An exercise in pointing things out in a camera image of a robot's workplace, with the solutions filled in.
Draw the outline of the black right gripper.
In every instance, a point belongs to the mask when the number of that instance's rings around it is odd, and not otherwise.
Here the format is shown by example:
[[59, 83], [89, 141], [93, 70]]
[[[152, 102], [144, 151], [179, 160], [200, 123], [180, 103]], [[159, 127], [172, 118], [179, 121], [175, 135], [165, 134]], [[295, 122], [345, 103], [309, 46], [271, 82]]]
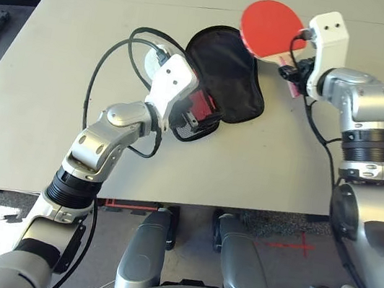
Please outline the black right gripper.
[[314, 58], [306, 58], [297, 62], [297, 66], [280, 66], [279, 75], [286, 81], [292, 82], [301, 95], [308, 95], [307, 82], [315, 67]]

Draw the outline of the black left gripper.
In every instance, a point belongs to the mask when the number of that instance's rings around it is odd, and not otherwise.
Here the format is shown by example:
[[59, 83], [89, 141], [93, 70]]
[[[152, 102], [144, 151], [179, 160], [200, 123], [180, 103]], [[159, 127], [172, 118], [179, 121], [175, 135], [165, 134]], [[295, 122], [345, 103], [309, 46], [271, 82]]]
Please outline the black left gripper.
[[192, 105], [193, 102], [189, 97], [179, 100], [174, 104], [169, 117], [169, 124], [172, 130], [176, 132], [188, 130], [194, 133], [197, 131], [197, 128], [208, 128], [219, 124], [221, 117], [217, 114], [206, 115], [204, 118], [197, 120], [193, 114]]

